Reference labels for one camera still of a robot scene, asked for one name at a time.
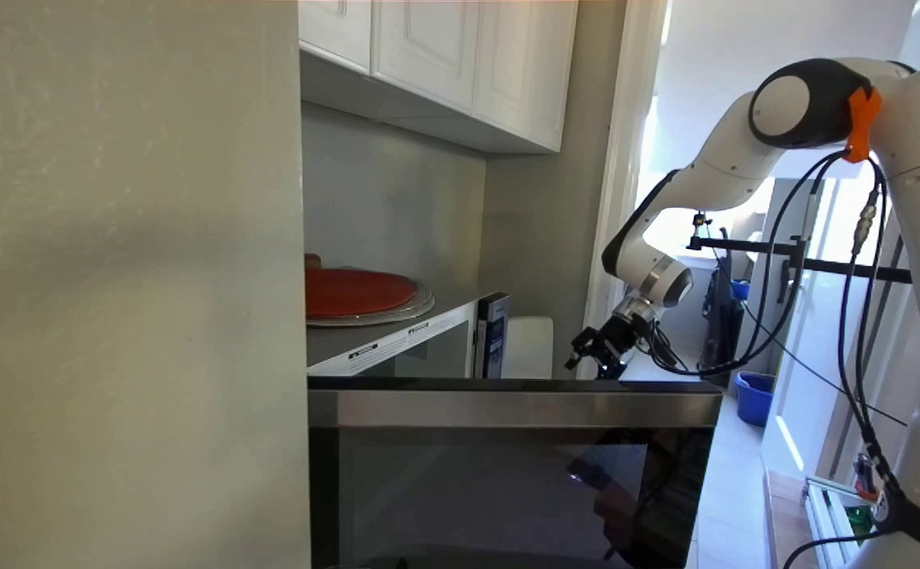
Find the cable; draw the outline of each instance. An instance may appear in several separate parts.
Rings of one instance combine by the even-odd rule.
[[[805,362],[805,359],[802,359],[797,349],[791,349],[785,342],[776,342],[776,345],[778,345],[778,348],[781,348],[781,349],[785,349],[797,366],[802,366],[810,376],[816,376],[819,381],[824,381],[824,385],[831,385],[836,393],[842,393],[842,385],[839,385],[836,379],[829,379],[829,376],[819,372],[813,362]],[[870,404],[870,412],[909,429],[909,419],[902,419],[902,417],[895,417],[895,413],[889,413],[889,412],[881,412],[881,406],[874,406],[874,404]]]
[[[728,264],[720,264],[720,260],[719,260],[719,271],[724,271],[728,277],[734,277],[734,250],[724,250],[724,263]]]
[[[791,569],[805,551],[824,546],[824,542],[846,542],[846,539],[877,539],[886,538],[886,532],[874,534],[839,534],[839,538],[821,538],[821,539],[805,539],[794,553],[788,553],[785,569]]]
[[[886,491],[897,493],[902,483],[897,483],[897,478],[895,478],[895,472],[893,472],[893,464],[889,464],[889,459],[886,459],[886,452],[880,446],[880,435],[877,435],[874,417],[870,417],[870,398],[865,398],[865,389],[863,389],[865,385],[865,353],[858,349],[858,370],[855,370],[858,385],[855,389],[851,389],[846,359],[844,359],[855,264],[858,264],[858,257],[859,257],[863,239],[870,232],[870,223],[874,223],[874,215],[877,215],[877,200],[881,200],[881,209],[886,209],[886,172],[881,172],[881,168],[874,157],[870,157],[870,163],[874,163],[877,185],[870,190],[870,200],[863,205],[863,210],[859,210],[858,232],[855,232],[855,246],[851,246],[851,263],[846,263],[844,283],[842,283],[842,308],[839,308],[839,372],[842,372],[844,398],[851,404],[851,417],[859,427],[865,456],[870,456],[877,474],[881,478]],[[870,286],[874,286],[877,271],[880,271],[877,263],[880,263],[880,250],[874,257]]]
[[[778,324],[768,330],[768,338],[761,342],[761,345],[757,345],[759,342],[759,336],[761,336],[761,313],[764,313],[764,306],[768,306],[768,291],[773,291],[773,260],[776,260],[776,244],[778,244],[778,231],[781,231],[781,221],[785,221],[785,215],[788,215],[788,209],[794,205],[794,200],[797,200],[797,191],[805,185],[805,179],[813,176],[813,185],[810,185],[810,191],[816,196],[819,191],[819,185],[824,182],[824,172],[831,170],[831,163],[836,162],[842,162],[844,157],[844,150],[831,150],[831,156],[824,156],[824,157],[819,157],[801,179],[797,179],[797,185],[785,196],[785,203],[781,203],[781,209],[778,209],[778,215],[776,215],[776,221],[773,221],[773,232],[768,232],[768,254],[764,254],[764,269],[761,269],[761,298],[759,298],[759,324],[753,328],[753,336],[748,336],[748,342],[745,342],[745,349],[740,353],[740,356],[734,356],[734,359],[724,359],[724,362],[713,362],[713,366],[703,366],[703,370],[680,370],[680,366],[666,366],[666,362],[661,362],[661,359],[656,359],[661,370],[666,370],[666,372],[676,372],[676,376],[714,376],[714,372],[728,372],[728,370],[740,370],[740,366],[745,366],[748,359],[757,359],[761,349],[768,349],[773,345],[776,345],[776,338],[781,336],[781,328],[785,328],[785,321],[791,319],[791,313],[794,313],[794,306],[797,306],[797,295],[788,295],[788,301],[785,301],[785,308],[781,308],[781,316],[778,316]],[[802,280],[802,257],[797,260],[797,269],[794,269],[794,291],[801,291],[801,280]]]
[[[877,231],[877,246],[874,246],[874,269],[870,269],[870,280],[865,280],[865,298],[863,298],[863,308],[859,308],[858,398],[859,398],[859,412],[863,412],[865,429],[874,434],[874,417],[870,417],[870,406],[865,406],[865,328],[870,328],[874,291],[877,291],[877,276],[880,276],[880,260],[881,260],[881,244],[886,244],[889,179],[886,179],[886,172],[881,172],[877,157],[870,157],[870,163],[874,163],[874,179],[877,179],[874,191],[880,191],[880,231]]]

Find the countertop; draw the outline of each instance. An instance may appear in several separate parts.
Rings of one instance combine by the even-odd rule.
[[[719,406],[688,569],[776,566],[764,503],[761,429],[737,417],[737,398]]]

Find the black cable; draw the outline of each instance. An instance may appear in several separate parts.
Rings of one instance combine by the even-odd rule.
[[[728,257],[720,257],[719,254],[719,246],[713,246],[713,257],[714,257],[714,264],[719,264],[719,271],[724,271],[728,264],[724,263],[732,263],[734,260],[734,254],[728,250]]]
[[[816,376],[816,379],[824,381],[829,389],[842,393],[842,385],[839,385],[836,379],[829,379],[829,376],[819,372],[813,362],[805,362],[805,359],[802,359],[797,349],[791,349],[785,342],[776,342],[776,345],[778,345],[778,348],[781,348],[781,349],[785,349],[797,366],[802,366],[810,376]],[[895,417],[895,413],[889,413],[889,412],[881,412],[881,406],[874,406],[874,404],[870,404],[870,412],[909,429],[909,419],[902,419],[902,417]]]
[[[761,324],[761,316],[764,316],[764,306],[768,306],[768,291],[773,291],[773,260],[776,260],[776,244],[778,244],[781,221],[785,221],[788,209],[794,205],[797,191],[805,185],[805,179],[813,176],[810,191],[816,196],[819,185],[824,182],[824,172],[829,172],[831,163],[842,162],[842,157],[844,157],[844,150],[831,150],[831,156],[819,157],[819,162],[816,162],[816,163],[813,163],[813,168],[797,179],[797,185],[785,196],[781,209],[778,209],[778,215],[776,215],[776,221],[773,221],[768,254],[764,254],[764,269],[761,269],[761,298],[759,298],[759,308],[757,308],[757,313],[759,313],[759,324],[753,328],[753,336],[748,336],[748,342],[745,342],[745,349],[743,349],[740,356],[734,356],[734,359],[713,362],[713,366],[706,366],[706,370],[680,370],[680,366],[665,366],[661,359],[656,359],[661,370],[676,372],[676,376],[714,376],[714,372],[728,372],[728,370],[740,370],[740,366],[745,366],[748,359],[757,359],[759,353],[764,353],[764,349],[778,342],[778,336],[785,330],[785,321],[791,319],[791,313],[794,313],[794,306],[797,306],[797,291],[801,291],[801,280],[802,280],[802,257],[801,257],[801,263],[797,263],[797,269],[794,269],[794,295],[788,295],[778,324],[768,330],[768,338],[764,338],[761,345],[757,345],[757,342],[759,342],[759,330],[764,328],[764,324]]]
[[[805,551],[824,546],[824,542],[846,542],[846,539],[877,539],[886,538],[886,532],[874,534],[839,534],[839,538],[821,538],[821,539],[805,539],[794,553],[788,553],[785,569],[791,569]]]
[[[870,269],[863,313],[859,313],[859,338],[858,338],[858,400],[859,400],[859,412],[863,412],[863,424],[874,434],[870,400],[865,400],[865,330],[870,330],[874,291],[877,291],[877,276],[880,276],[880,260],[881,260],[881,244],[886,244],[889,179],[886,179],[881,168],[877,163],[877,157],[870,157],[870,163],[874,163],[874,179],[877,179],[874,191],[880,191],[880,227],[877,227],[874,269]]]
[[[761,321],[764,306],[768,306],[768,291],[773,291],[773,260],[776,260],[776,244],[778,244],[781,221],[785,221],[788,209],[794,205],[801,185],[802,185],[810,176],[816,176],[810,191],[819,191],[821,176],[829,172],[829,168],[831,168],[836,162],[842,162],[842,150],[831,150],[831,156],[819,157],[819,162],[816,162],[816,163],[813,163],[813,168],[797,179],[797,185],[785,196],[781,209],[778,209],[778,215],[776,215],[776,223],[773,223],[773,232],[768,232],[764,271],[761,271],[761,298],[759,298],[759,308],[757,308],[757,313],[759,313],[759,321]],[[745,366],[753,356],[759,356],[759,353],[773,345],[773,338],[768,338],[761,348],[757,348],[757,338],[759,338],[759,328],[748,336],[745,349],[743,349],[743,356],[737,359],[737,366]]]
[[[844,359],[846,303],[851,303],[851,277],[855,277],[858,260],[859,260],[859,254],[851,257],[846,271],[844,271],[844,283],[842,283],[842,306],[839,306],[839,376],[842,376],[842,393],[844,393],[844,398],[851,404],[851,417],[858,419],[858,427],[863,434],[865,429],[863,406],[859,406],[859,398],[851,389],[846,359]]]
[[[734,277],[734,250],[724,250],[724,263],[728,263],[728,264],[719,263],[719,269],[720,269],[728,277]]]

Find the white robotic arm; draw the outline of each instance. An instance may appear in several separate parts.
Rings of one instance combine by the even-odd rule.
[[[855,95],[881,95],[881,114],[874,132],[855,132]],[[753,95],[743,95],[708,134],[700,157],[661,179],[639,210],[603,250],[603,269],[627,280],[627,301],[595,330],[584,328],[571,345],[571,362],[598,359],[600,379],[623,372],[623,356],[637,345],[648,345],[661,306],[674,306],[688,283],[688,271],[666,254],[644,244],[648,223],[665,209],[734,209],[748,200],[761,176],[788,147],[819,147],[851,139],[846,150],[877,156],[893,179],[893,200],[904,244],[913,250],[912,276],[920,301],[920,73],[886,61],[802,61],[768,74]],[[912,427],[902,474],[895,478],[877,447],[877,435],[863,434],[865,447],[880,462],[889,512],[880,515],[886,538],[865,551],[865,566],[904,566],[920,559],[920,412]]]
[[[584,328],[571,342],[568,366],[598,359],[600,379],[623,372],[623,356],[653,338],[661,306],[676,306],[688,271],[644,239],[653,221],[666,209],[734,209],[773,172],[788,147],[819,147],[846,139],[846,98],[858,88],[889,95],[912,74],[886,61],[802,61],[768,74],[757,91],[737,98],[713,130],[700,157],[666,172],[603,250],[603,269],[627,283],[623,306],[603,328]]]

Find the white cabinet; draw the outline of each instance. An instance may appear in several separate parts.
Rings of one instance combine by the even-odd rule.
[[[302,46],[369,73],[369,0],[302,0]]]
[[[481,150],[557,150],[577,14],[579,0],[302,0],[305,98]]]
[[[579,0],[481,6],[479,101],[514,134],[559,147]]]
[[[481,6],[457,0],[375,4],[374,74],[457,110],[473,110]]]

